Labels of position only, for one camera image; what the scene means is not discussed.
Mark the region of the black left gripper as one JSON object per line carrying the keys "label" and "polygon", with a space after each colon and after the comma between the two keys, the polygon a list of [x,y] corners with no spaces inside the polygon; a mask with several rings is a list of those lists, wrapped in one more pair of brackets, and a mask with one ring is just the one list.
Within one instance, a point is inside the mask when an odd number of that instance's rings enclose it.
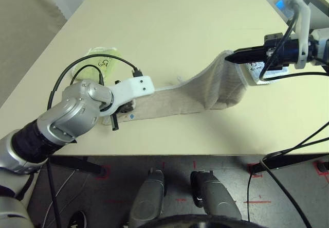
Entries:
{"label": "black left gripper", "polygon": [[134,110],[136,106],[136,100],[131,100],[121,106],[111,115],[112,130],[116,131],[119,129],[117,115],[119,113],[128,113]]}

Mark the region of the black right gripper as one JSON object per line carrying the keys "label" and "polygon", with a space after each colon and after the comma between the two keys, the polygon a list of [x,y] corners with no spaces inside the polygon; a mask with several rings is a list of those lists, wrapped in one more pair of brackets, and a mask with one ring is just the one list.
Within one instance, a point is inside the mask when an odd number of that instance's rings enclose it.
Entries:
{"label": "black right gripper", "polygon": [[[278,43],[283,38],[283,33],[268,34],[264,37],[263,46],[253,46],[247,48],[239,48],[233,54],[225,57],[226,61],[236,64],[263,62],[267,63],[271,55],[274,53]],[[270,67],[286,67],[295,64],[299,56],[299,42],[293,34],[284,42],[271,62]]]}

